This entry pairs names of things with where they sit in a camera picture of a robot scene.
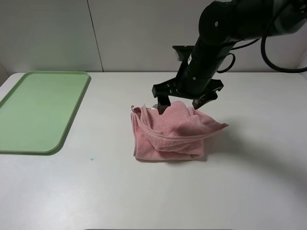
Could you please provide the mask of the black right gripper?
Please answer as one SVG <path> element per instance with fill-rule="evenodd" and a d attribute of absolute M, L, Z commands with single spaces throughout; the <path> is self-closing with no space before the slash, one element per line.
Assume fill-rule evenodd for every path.
<path fill-rule="evenodd" d="M 157 110 L 160 115 L 171 106 L 168 96 L 194 99 L 195 110 L 218 98 L 215 91 L 220 91 L 224 85 L 221 80 L 213 79 L 217 65 L 208 65 L 201 61 L 183 61 L 176 76 L 165 82 L 155 84 L 153 96 L 157 97 Z"/>

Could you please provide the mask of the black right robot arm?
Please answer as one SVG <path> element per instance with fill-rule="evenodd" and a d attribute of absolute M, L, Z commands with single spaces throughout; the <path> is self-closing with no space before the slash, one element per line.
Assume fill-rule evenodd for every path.
<path fill-rule="evenodd" d="M 194 46 L 176 46 L 181 62 L 177 75 L 152 88 L 159 114 L 171 105 L 169 97 L 192 100 L 195 109 L 217 98 L 223 88 L 213 78 L 220 65 L 236 50 L 240 41 L 261 42 L 264 62 L 283 73 L 302 73 L 306 68 L 286 69 L 274 65 L 267 57 L 265 43 L 268 37 L 293 34 L 307 21 L 307 3 L 304 0 L 232 0 L 213 1 L 202 12 L 199 20 L 199 38 Z"/>

